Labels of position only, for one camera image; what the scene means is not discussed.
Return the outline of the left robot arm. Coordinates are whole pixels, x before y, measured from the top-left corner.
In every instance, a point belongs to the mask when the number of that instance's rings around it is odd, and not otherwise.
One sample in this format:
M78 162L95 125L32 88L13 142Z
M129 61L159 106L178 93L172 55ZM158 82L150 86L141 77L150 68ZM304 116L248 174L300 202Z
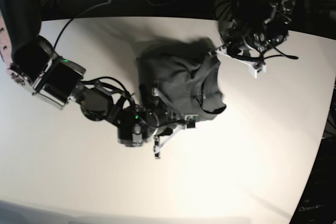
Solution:
M254 77L266 71L266 53L271 50L275 57L297 60L277 48L289 36L295 5L296 0L232 0L232 17L219 33L222 45L210 55L244 63Z

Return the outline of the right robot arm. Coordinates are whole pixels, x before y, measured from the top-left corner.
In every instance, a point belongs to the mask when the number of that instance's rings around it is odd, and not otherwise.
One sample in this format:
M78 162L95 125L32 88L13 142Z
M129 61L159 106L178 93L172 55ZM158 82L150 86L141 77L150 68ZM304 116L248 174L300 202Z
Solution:
M179 130L195 127L196 116L181 114L157 88L152 93L162 108L139 106L117 81L83 79L85 69L56 53L39 32L40 0L1 0L1 58L11 79L32 95L62 109L69 101L80 105L92 121L107 121L118 128L118 141L128 147L154 139L154 156L160 158L165 143Z

